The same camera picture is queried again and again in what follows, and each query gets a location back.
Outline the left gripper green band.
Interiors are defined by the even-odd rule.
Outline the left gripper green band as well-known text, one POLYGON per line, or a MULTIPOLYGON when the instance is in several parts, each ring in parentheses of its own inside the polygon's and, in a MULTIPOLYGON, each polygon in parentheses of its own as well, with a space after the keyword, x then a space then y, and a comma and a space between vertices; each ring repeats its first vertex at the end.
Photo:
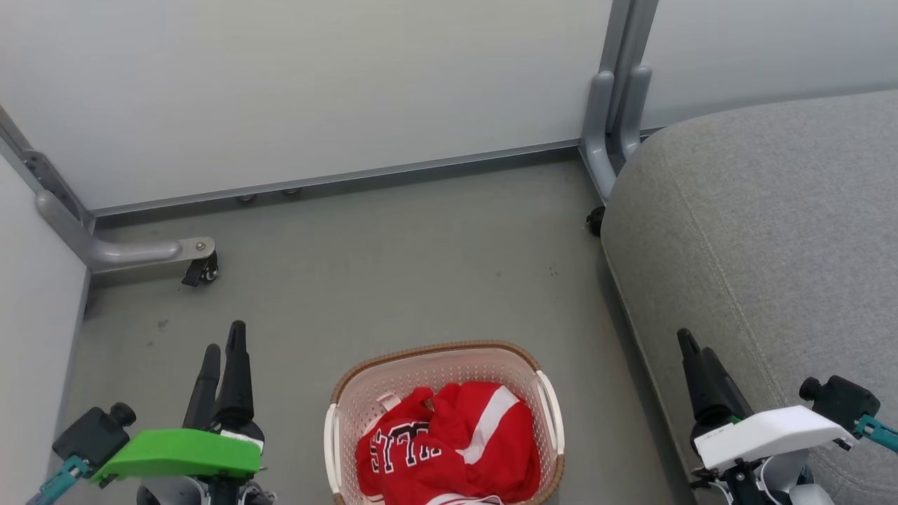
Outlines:
POLYGON ((185 429, 138 433, 90 477, 90 482, 102 485, 111 480, 158 476, 247 480, 259 473, 261 450, 256 444, 263 444, 265 435, 254 422, 251 364, 243 321, 231 324, 224 354, 220 380, 221 349, 215 343, 206 347, 184 416, 185 429), (210 421, 215 433, 205 431, 210 421))

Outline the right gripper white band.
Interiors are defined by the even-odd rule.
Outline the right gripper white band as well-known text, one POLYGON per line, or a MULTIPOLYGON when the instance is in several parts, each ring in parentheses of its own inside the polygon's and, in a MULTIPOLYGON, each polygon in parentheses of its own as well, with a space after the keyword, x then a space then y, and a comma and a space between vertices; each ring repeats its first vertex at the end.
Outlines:
POLYGON ((700 347, 687 328, 678 330, 677 338, 695 424, 725 423, 725 405, 732 416, 744 420, 728 422, 693 439, 702 463, 692 472, 696 478, 720 480, 725 472, 746 466, 760 480, 763 491, 788 492, 798 486, 812 448, 834 444, 851 450, 857 444, 843 426, 805 406, 754 415, 716 352, 700 347))

